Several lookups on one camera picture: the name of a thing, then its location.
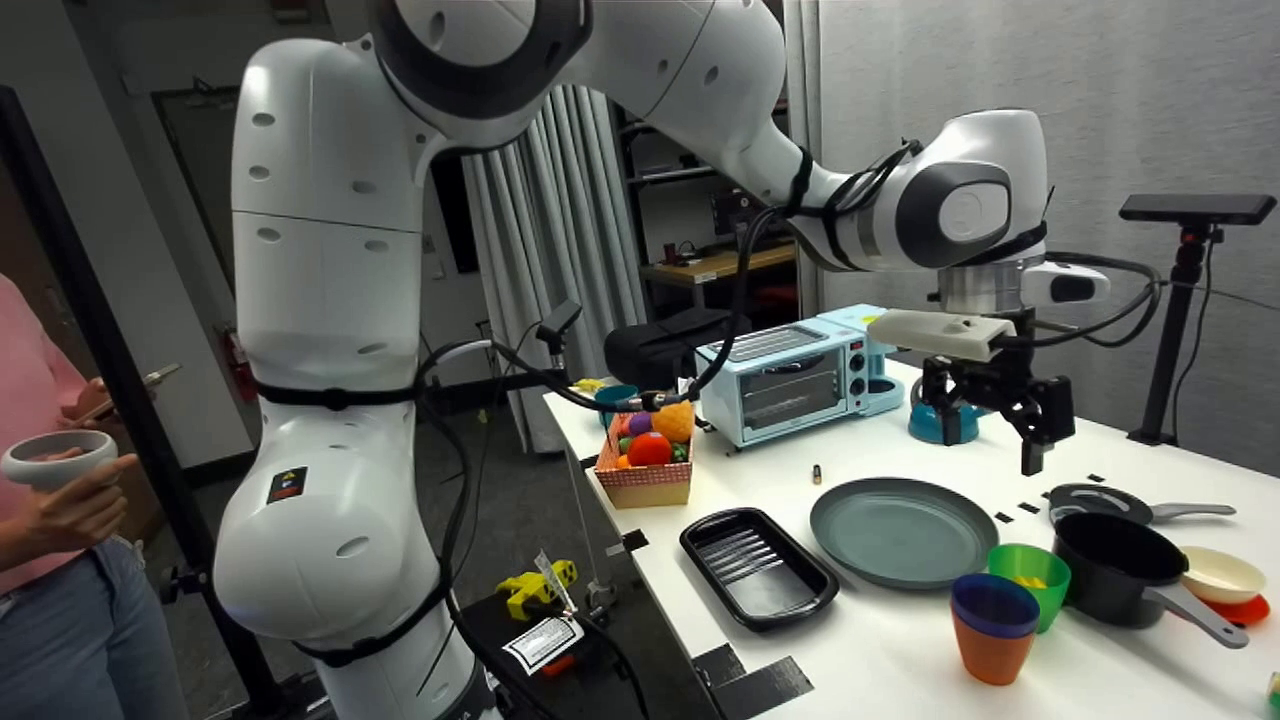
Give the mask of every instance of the frying pan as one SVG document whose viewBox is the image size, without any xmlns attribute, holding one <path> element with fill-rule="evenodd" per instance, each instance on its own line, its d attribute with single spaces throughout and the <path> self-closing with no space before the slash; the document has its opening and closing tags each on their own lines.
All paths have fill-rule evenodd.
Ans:
<svg viewBox="0 0 1280 720">
<path fill-rule="evenodd" d="M 1072 565 L 1066 605 L 1107 625 L 1133 625 L 1149 609 L 1199 625 L 1211 639 L 1242 649 L 1249 638 L 1204 609 L 1181 581 L 1189 555 L 1128 518 L 1072 511 L 1054 527 L 1054 555 Z"/>
<path fill-rule="evenodd" d="M 952 588 L 957 575 L 985 570 L 1000 541 L 978 506 L 904 477 L 826 490 L 809 527 L 838 570 L 897 591 Z"/>
<path fill-rule="evenodd" d="M 1145 506 L 1118 490 L 1100 486 L 1054 486 L 1049 492 L 1049 519 L 1063 519 L 1072 511 L 1105 511 L 1105 518 L 1128 518 L 1137 524 L 1169 524 L 1175 518 L 1234 518 L 1231 506 Z"/>
<path fill-rule="evenodd" d="M 1204 600 L 1204 605 L 1249 605 L 1265 591 L 1265 571 L 1252 570 L 1238 555 L 1184 545 L 1189 555 L 1189 575 L 1184 583 Z"/>
</svg>

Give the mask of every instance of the person's arm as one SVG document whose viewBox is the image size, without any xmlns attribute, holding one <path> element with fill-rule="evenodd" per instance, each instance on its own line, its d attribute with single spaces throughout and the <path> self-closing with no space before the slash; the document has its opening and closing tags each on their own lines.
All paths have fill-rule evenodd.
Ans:
<svg viewBox="0 0 1280 720">
<path fill-rule="evenodd" d="M 65 486 L 36 506 L 23 506 L 16 518 L 0 519 L 0 571 L 28 565 L 46 551 L 75 551 L 109 541 L 125 519 L 119 477 L 137 458 L 93 470 L 89 477 Z"/>
<path fill-rule="evenodd" d="M 46 376 L 55 379 L 55 403 L 65 423 L 97 423 L 112 411 L 112 392 L 99 376 L 84 379 L 84 371 L 46 341 L 41 328 L 41 356 L 46 366 Z"/>
</svg>

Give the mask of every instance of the box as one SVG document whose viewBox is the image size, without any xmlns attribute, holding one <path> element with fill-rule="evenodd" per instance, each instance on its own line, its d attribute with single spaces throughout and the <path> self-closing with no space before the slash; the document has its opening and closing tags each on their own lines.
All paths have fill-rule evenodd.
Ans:
<svg viewBox="0 0 1280 720">
<path fill-rule="evenodd" d="M 687 506 L 692 463 L 620 463 L 620 417 L 602 434 L 602 451 L 597 458 L 597 479 L 610 510 L 665 510 Z"/>
</svg>

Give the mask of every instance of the toaster oven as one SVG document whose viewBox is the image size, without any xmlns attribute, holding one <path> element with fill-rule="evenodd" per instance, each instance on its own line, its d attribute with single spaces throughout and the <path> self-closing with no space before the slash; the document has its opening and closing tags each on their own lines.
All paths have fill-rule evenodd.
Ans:
<svg viewBox="0 0 1280 720">
<path fill-rule="evenodd" d="M 882 376 L 882 347 L 862 333 L 876 311 L 851 305 L 737 336 L 722 369 L 700 392 L 700 417 L 729 445 L 757 448 L 901 409 L 904 392 Z M 716 353 L 718 343 L 700 343 L 697 369 L 709 369 Z"/>
</svg>

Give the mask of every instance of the table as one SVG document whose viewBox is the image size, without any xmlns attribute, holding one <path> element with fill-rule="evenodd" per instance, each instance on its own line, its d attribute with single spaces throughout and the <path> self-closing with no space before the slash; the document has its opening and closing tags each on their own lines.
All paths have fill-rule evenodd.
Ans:
<svg viewBox="0 0 1280 720">
<path fill-rule="evenodd" d="M 759 250 L 748 258 L 748 274 L 782 270 L 782 266 L 794 266 L 794 258 L 799 258 L 794 245 Z M 709 305 L 704 297 L 709 285 L 718 285 L 731 278 L 737 278 L 737 254 L 711 254 L 687 266 L 645 266 L 645 280 L 692 291 L 697 308 Z"/>
<path fill-rule="evenodd" d="M 910 383 L 908 366 L 887 366 L 887 376 Z M 546 398 L 563 448 L 582 460 L 599 451 L 592 411 Z M 692 570 L 679 533 L 718 510 L 769 510 L 809 551 L 819 555 L 809 533 L 809 510 L 819 492 L 857 477 L 915 477 L 957 490 L 993 518 L 1012 518 L 1000 541 L 1051 547 L 1042 510 L 1051 486 L 1105 477 L 1151 506 L 1159 500 L 1229 500 L 1234 519 L 1165 524 L 1175 545 L 1207 545 L 1249 555 L 1280 575 L 1280 479 L 1184 448 L 1133 445 L 1122 434 L 1076 421 L 1076 437 L 1049 451 L 1038 477 L 1021 477 L 1021 440 L 1000 421 L 978 423 L 978 440 L 963 448 L 931 448 L 908 437 L 908 411 L 826 423 L 752 451 L 731 451 L 718 437 L 700 434 L 692 445 L 692 492 L 685 510 L 610 510 L 602 490 L 592 492 L 617 533 L 645 533 L 649 547 L 630 561 L 657 605 L 671 621 L 687 662 L 729 645 L 748 671 L 777 662 L 794 662 L 812 692 L 762 718 L 1269 718 L 1269 675 L 1280 671 L 1280 621 L 1252 629 L 1252 645 L 1231 651 L 1199 629 L 1165 615 L 1159 625 L 1105 629 L 1063 612 L 1037 639 L 1024 675 L 1012 688 L 985 688 L 963 675 L 952 639 L 946 596 L 904 596 L 857 575 L 838 575 L 825 615 L 781 638 L 741 629 Z"/>
</svg>

